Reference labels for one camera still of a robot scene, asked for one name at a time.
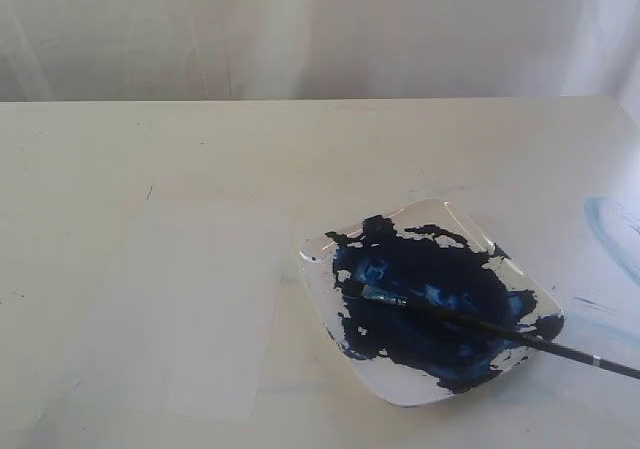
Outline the black paintbrush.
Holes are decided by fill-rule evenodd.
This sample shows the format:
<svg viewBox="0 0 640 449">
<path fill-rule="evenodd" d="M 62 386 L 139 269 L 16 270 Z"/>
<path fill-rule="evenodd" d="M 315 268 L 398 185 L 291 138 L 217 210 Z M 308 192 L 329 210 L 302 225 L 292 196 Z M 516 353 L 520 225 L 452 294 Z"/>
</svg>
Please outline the black paintbrush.
<svg viewBox="0 0 640 449">
<path fill-rule="evenodd" d="M 427 301 L 414 294 L 411 294 L 408 297 L 396 296 L 354 280 L 343 281 L 341 283 L 341 292 L 345 297 L 400 307 L 414 312 L 426 313 L 440 321 L 446 321 L 451 324 L 471 328 L 475 331 L 519 343 L 520 345 L 553 354 L 564 359 L 572 360 L 574 362 L 596 367 L 636 380 L 639 379 L 638 369 L 600 356 L 563 346 L 537 336 L 531 336 L 516 330 L 500 328 L 494 324 L 477 319 L 470 315 L 462 314 L 443 306 L 429 304 Z"/>
</svg>

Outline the white paper sheet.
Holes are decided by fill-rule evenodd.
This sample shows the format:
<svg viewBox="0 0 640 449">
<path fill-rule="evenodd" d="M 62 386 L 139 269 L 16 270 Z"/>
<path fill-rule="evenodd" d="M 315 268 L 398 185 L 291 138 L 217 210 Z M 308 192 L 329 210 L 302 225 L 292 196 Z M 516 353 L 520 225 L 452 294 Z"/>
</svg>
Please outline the white paper sheet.
<svg viewBox="0 0 640 449">
<path fill-rule="evenodd" d="M 247 418 L 289 232 L 271 204 L 150 202 L 69 353 L 66 399 Z"/>
</svg>

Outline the white backdrop cloth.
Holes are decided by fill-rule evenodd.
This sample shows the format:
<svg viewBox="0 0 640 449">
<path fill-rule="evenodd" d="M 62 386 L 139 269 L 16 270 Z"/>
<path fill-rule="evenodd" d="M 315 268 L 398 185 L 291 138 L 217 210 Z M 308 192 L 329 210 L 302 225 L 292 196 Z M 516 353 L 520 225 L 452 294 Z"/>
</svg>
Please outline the white backdrop cloth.
<svg viewBox="0 0 640 449">
<path fill-rule="evenodd" d="M 5 100 L 608 94 L 639 0 L 1 0 Z"/>
</svg>

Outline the white square paint plate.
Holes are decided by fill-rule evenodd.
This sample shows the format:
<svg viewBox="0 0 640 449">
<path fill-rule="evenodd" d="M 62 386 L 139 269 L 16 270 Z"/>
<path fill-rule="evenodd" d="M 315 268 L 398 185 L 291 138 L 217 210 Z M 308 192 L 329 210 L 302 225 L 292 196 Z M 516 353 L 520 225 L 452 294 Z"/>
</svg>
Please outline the white square paint plate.
<svg viewBox="0 0 640 449">
<path fill-rule="evenodd" d="M 547 340 L 564 325 L 552 295 L 465 212 L 439 199 L 315 236 L 302 245 L 299 260 L 330 338 L 364 384 L 398 406 L 425 405 L 481 386 L 525 362 L 532 350 L 348 296 L 346 286 L 415 294 Z"/>
</svg>

